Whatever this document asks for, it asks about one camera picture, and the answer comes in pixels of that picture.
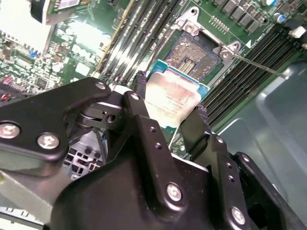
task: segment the screw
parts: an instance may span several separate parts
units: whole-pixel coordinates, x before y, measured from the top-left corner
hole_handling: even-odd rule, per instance
[[[179,201],[182,198],[181,190],[174,184],[168,184],[166,187],[168,196],[174,200]]]
[[[223,139],[220,138],[220,137],[216,137],[216,139],[217,139],[220,143],[223,143],[223,142],[224,142]]]
[[[249,162],[249,158],[245,155],[243,155],[243,159],[246,161],[246,162]]]
[[[242,212],[238,208],[232,207],[231,214],[238,224],[241,224],[241,225],[245,224],[245,218]]]
[[[101,89],[101,90],[105,90],[105,89],[106,89],[105,85],[104,85],[102,82],[96,83],[96,86],[97,86],[99,89]]]
[[[221,55],[222,55],[222,58],[228,58],[229,52],[226,51],[226,50],[224,50],[224,51],[221,53]]]
[[[59,139],[53,134],[43,134],[37,139],[37,143],[43,149],[52,150],[59,146]]]
[[[132,97],[133,99],[135,99],[135,100],[139,100],[139,99],[140,99],[140,97],[139,97],[136,93],[132,93],[132,94],[131,94],[131,97]]]
[[[11,123],[0,124],[0,138],[12,139],[20,134],[20,128]]]
[[[234,43],[234,49],[238,49],[239,44],[238,43]]]

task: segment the black metal bracket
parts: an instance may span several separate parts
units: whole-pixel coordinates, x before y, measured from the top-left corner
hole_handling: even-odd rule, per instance
[[[236,163],[230,158],[224,140],[211,132],[202,112],[201,108],[195,108],[181,124],[181,131],[191,159],[211,173],[209,196],[212,221],[218,229],[249,230]]]
[[[38,176],[57,172],[69,148],[65,123],[75,123],[67,114],[110,93],[101,81],[86,78],[0,108],[0,124],[14,124],[20,130],[14,138],[0,138],[0,169]],[[43,134],[53,134],[59,145],[40,147],[37,140]]]
[[[178,219],[188,206],[182,179],[157,121],[149,118],[143,98],[134,92],[123,96],[127,125],[108,151],[108,162],[127,152],[137,154],[150,209],[164,221]],[[173,188],[175,196],[170,195]]]
[[[241,184],[248,213],[259,229],[305,230],[287,202],[248,155],[237,152],[233,156],[240,170]]]

